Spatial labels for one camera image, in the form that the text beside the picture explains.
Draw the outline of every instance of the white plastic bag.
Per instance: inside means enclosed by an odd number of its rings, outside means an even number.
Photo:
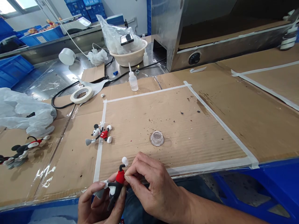
[[[35,116],[26,117],[33,112]],[[54,126],[48,126],[56,116],[56,109],[51,104],[9,88],[0,88],[0,126],[26,129],[27,134],[41,138],[54,130]]]
[[[103,64],[106,60],[108,60],[107,52],[104,49],[102,49],[97,54],[95,54],[93,52],[89,52],[88,58],[89,58],[90,62],[92,64],[94,64],[95,66],[99,66],[99,65]]]
[[[145,46],[145,43],[133,32],[131,27],[126,28],[109,25],[101,15],[97,15],[97,19],[102,27],[106,46],[111,53],[129,54],[136,52]],[[121,46],[121,36],[129,33],[132,34],[134,41]]]

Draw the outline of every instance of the dial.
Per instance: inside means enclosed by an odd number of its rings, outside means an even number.
[[[189,64],[193,65],[193,64],[197,64],[200,60],[200,53],[199,52],[195,52],[193,53],[190,57],[189,57]]]

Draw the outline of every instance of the window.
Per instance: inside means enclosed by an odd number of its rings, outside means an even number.
[[[0,15],[11,18],[40,10],[35,0],[0,0]]]

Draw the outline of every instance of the black cable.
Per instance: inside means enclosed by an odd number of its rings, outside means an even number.
[[[139,68],[139,69],[133,69],[132,72],[134,72],[134,71],[136,71],[136,70],[142,70],[142,69],[144,69],[144,68],[148,68],[148,67],[150,67],[150,66],[153,66],[153,65],[155,65],[155,64],[160,63],[161,61],[163,61],[163,60],[165,60],[165,59],[166,59],[166,58],[163,58],[163,59],[161,59],[161,60],[159,60],[159,61],[157,61],[157,62],[155,62],[155,63],[153,63],[153,64],[144,66],[144,67]],[[105,65],[105,67],[106,67],[107,65],[111,64],[113,60],[114,60],[114,57],[112,58],[112,60],[111,60],[109,63],[107,63],[107,64]],[[123,77],[124,75],[128,74],[129,72],[130,72],[130,71],[127,71],[127,72],[125,72],[124,74],[122,74],[122,75],[120,75],[119,77],[117,77],[116,79],[113,79],[113,80],[110,80],[110,81],[106,82],[105,85],[106,85],[107,83],[111,83],[111,82],[114,82],[114,81],[116,81],[116,80],[119,80],[121,77]],[[97,83],[97,82],[98,82],[99,80],[101,80],[101,79],[102,79],[102,78],[97,79],[97,80],[95,80],[95,81],[92,81],[91,83]],[[70,88],[70,87],[72,87],[72,86],[78,84],[79,82],[80,82],[80,81],[74,82],[74,83],[72,83],[71,85],[69,85],[69,86],[63,88],[62,90],[60,90],[58,93],[56,93],[56,94],[53,96],[53,98],[51,99],[51,105],[52,105],[52,107],[54,107],[55,109],[64,109],[64,108],[66,108],[66,107],[68,107],[68,106],[70,106],[70,105],[73,105],[74,103],[71,102],[71,103],[69,103],[69,104],[67,104],[67,105],[64,105],[64,106],[62,106],[62,107],[57,107],[57,106],[55,106],[55,104],[54,104],[54,100],[55,100],[55,98],[56,98],[60,93],[62,93],[63,91],[67,90],[68,88]]]

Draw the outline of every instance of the mickey mouse figure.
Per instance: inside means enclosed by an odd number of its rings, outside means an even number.
[[[126,157],[123,157],[121,162],[123,164],[121,164],[119,166],[119,171],[117,173],[115,182],[110,183],[108,180],[105,180],[104,183],[106,184],[106,186],[104,187],[104,189],[95,193],[95,195],[99,199],[101,199],[101,197],[104,194],[104,190],[109,188],[110,203],[108,205],[108,209],[107,209],[108,211],[110,211],[113,208],[114,203],[118,199],[118,197],[121,193],[122,186],[124,185],[124,182],[125,182],[125,171],[123,170],[123,168],[127,167],[129,165],[129,161]]]
[[[98,140],[99,138],[104,139],[104,141],[106,141],[109,144],[112,142],[112,137],[111,136],[108,137],[108,132],[110,130],[112,130],[111,125],[107,126],[107,130],[104,130],[104,124],[102,122],[100,122],[100,125],[102,126],[101,129],[99,128],[98,124],[95,124],[93,126],[94,130],[93,130],[93,133],[91,134],[91,136],[95,136],[96,138],[94,138],[92,140],[86,139],[85,143],[86,143],[87,146],[89,146],[91,143],[95,143],[96,140]]]
[[[15,145],[12,147],[12,151],[17,152],[17,154],[15,154],[13,157],[3,157],[2,155],[0,155],[0,164],[6,165],[9,170],[11,170],[14,167],[21,166],[28,159],[29,149],[39,146],[42,140],[48,140],[50,139],[50,136],[47,135],[39,140],[37,140],[33,136],[29,136],[27,139],[29,138],[34,138],[34,141],[22,146]]]

